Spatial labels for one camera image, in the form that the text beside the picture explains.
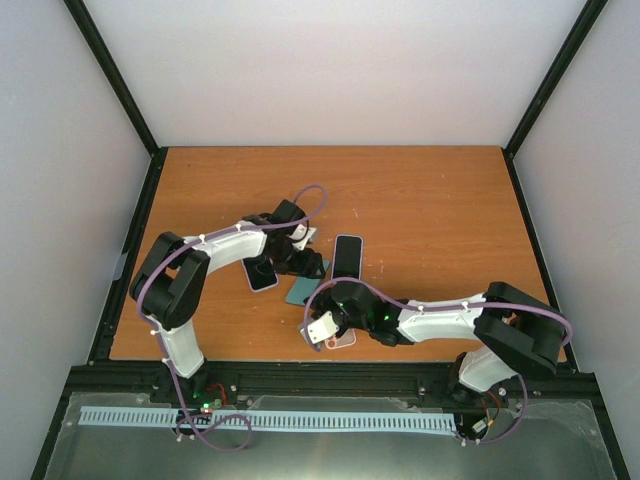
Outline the teal green phone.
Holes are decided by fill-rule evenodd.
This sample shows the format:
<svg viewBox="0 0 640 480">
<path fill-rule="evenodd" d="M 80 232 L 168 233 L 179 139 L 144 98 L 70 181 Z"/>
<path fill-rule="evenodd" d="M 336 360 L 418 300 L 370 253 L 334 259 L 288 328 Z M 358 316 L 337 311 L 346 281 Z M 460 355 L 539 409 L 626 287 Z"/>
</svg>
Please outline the teal green phone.
<svg viewBox="0 0 640 480">
<path fill-rule="evenodd" d="M 295 306 L 305 306 L 308 298 L 314 290 L 326 279 L 326 275 L 320 279 L 298 277 L 285 297 L 285 302 Z"/>
</svg>

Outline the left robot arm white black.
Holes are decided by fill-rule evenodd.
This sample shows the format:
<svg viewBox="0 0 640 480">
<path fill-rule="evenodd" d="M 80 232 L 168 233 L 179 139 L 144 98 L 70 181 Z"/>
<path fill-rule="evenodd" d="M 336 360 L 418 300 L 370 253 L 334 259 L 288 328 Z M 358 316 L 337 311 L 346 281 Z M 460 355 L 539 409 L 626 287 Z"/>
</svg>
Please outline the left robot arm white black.
<svg viewBox="0 0 640 480">
<path fill-rule="evenodd" d="M 208 390 L 193 322 L 207 276 L 242 262 L 262 277 L 324 278 L 322 255 L 310 247 L 316 233 L 310 220 L 296 203 L 283 200 L 271 213 L 245 216 L 218 231 L 187 237 L 167 231 L 156 239 L 130 296 L 159 337 L 163 360 L 176 374 L 172 388 L 184 401 L 197 402 Z"/>
</svg>

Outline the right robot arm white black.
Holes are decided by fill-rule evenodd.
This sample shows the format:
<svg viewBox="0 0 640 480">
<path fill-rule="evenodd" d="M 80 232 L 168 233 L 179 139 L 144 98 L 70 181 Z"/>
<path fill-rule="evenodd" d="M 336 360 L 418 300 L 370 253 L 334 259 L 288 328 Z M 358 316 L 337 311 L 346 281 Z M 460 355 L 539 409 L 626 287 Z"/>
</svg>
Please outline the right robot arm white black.
<svg viewBox="0 0 640 480">
<path fill-rule="evenodd" d="M 436 302 L 394 299 L 362 280 L 321 284 L 305 305 L 300 333 L 314 350 L 361 330 L 388 347 L 434 340 L 475 340 L 457 360 L 453 384 L 483 394 L 515 376 L 555 377 L 573 327 L 556 309 L 505 282 L 470 297 Z"/>
</svg>

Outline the pink phone case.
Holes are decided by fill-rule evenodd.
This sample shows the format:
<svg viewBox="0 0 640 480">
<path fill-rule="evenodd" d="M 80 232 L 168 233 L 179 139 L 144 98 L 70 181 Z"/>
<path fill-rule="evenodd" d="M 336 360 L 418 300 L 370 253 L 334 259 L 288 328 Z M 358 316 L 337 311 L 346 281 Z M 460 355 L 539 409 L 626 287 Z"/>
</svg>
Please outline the pink phone case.
<svg viewBox="0 0 640 480">
<path fill-rule="evenodd" d="M 357 341 L 354 329 L 346 330 L 341 336 L 333 335 L 324 341 L 324 346 L 329 350 L 338 350 L 353 346 Z"/>
</svg>

